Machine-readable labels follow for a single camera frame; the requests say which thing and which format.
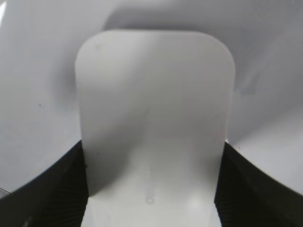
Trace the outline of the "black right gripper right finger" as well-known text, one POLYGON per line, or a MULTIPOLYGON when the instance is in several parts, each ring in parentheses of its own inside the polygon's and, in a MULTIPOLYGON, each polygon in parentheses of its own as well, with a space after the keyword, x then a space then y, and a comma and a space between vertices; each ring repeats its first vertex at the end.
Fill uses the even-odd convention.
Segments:
POLYGON ((223 227, 301 227, 303 197, 225 143, 214 203, 223 227))

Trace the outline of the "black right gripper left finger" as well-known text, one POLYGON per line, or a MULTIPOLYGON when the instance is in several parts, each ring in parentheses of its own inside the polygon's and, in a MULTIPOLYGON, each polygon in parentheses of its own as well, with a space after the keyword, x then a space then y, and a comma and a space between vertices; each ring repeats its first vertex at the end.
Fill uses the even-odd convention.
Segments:
POLYGON ((89 197, 82 142, 0 200, 2 227, 79 227, 89 197))

